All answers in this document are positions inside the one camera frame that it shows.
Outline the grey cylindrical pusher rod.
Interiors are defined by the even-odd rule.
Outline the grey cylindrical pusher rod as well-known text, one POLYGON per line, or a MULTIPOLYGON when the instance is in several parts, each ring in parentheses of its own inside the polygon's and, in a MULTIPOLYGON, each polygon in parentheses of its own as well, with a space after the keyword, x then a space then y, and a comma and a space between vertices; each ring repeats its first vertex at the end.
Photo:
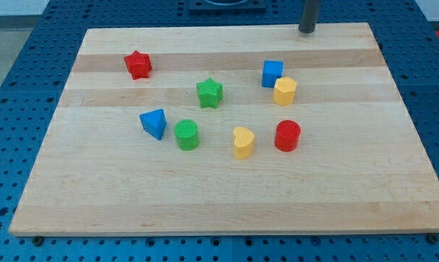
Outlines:
POLYGON ((301 14, 298 30, 301 33, 310 34, 315 31, 319 16, 321 0, 306 0, 301 14))

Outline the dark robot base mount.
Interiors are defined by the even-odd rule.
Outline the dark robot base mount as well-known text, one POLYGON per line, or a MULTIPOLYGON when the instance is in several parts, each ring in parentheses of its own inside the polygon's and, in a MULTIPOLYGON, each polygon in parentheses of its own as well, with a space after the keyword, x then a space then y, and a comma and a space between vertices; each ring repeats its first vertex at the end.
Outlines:
POLYGON ((265 11, 266 0, 188 0, 190 13, 265 11))

